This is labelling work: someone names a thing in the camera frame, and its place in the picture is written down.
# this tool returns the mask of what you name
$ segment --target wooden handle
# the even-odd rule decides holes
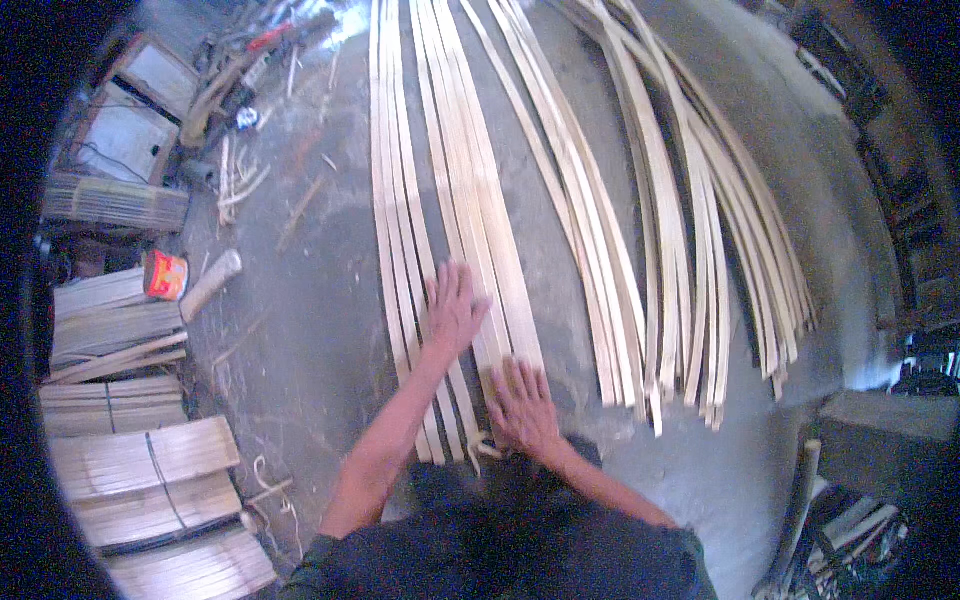
[[[213,295],[223,289],[227,282],[243,271],[243,261],[236,250],[228,250],[213,263],[197,284],[180,301],[180,314],[184,323],[193,321]]]

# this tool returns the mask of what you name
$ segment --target orange can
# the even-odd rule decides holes
[[[164,300],[183,298],[188,269],[186,260],[151,250],[143,262],[143,293]]]

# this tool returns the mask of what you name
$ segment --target person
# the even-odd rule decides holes
[[[482,493],[448,467],[414,466],[420,510],[379,522],[428,405],[490,308],[464,265],[441,265],[426,287],[421,360],[344,461],[279,597],[715,598],[692,531],[605,474],[594,444],[561,434],[544,372],[523,360],[492,371],[492,428],[513,452],[491,472],[500,485]]]

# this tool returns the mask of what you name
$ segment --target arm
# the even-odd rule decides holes
[[[567,485],[607,508],[651,525],[677,527],[670,515],[580,456],[562,435],[557,411],[543,371],[524,362],[504,361],[503,372],[493,371],[497,398],[488,402],[493,425],[512,447],[522,451],[562,478]]]
[[[427,407],[450,364],[469,347],[490,309],[473,302],[470,270],[442,264],[426,281],[428,335],[420,361],[350,451],[319,533],[342,539],[380,519],[394,482],[414,448]]]

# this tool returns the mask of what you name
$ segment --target hand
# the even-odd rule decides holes
[[[450,360],[466,350],[490,312],[490,299],[473,301],[473,275],[467,265],[441,264],[437,279],[426,280],[427,339]]]
[[[503,371],[493,369],[492,375],[496,400],[488,401],[487,409],[493,426],[513,449],[552,467],[552,459],[567,442],[560,435],[546,374],[525,361],[508,357],[503,361]]]

